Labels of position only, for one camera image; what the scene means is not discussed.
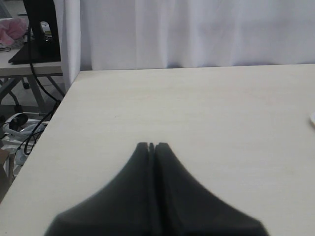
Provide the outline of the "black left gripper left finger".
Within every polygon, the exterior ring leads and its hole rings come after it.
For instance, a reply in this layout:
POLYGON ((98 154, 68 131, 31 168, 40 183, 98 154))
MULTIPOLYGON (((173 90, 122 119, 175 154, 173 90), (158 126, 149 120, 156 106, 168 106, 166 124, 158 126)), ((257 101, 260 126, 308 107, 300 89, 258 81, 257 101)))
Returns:
POLYGON ((153 144, 138 143, 100 191, 58 214, 47 236, 154 235, 153 144))

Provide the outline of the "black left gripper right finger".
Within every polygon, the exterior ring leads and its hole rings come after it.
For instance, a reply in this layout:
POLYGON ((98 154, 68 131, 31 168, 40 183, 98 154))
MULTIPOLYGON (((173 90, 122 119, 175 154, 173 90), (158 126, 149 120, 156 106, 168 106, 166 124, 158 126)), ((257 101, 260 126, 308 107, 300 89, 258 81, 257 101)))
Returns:
POLYGON ((163 235, 267 236, 263 224, 207 190, 167 143, 155 148, 154 172, 163 235))

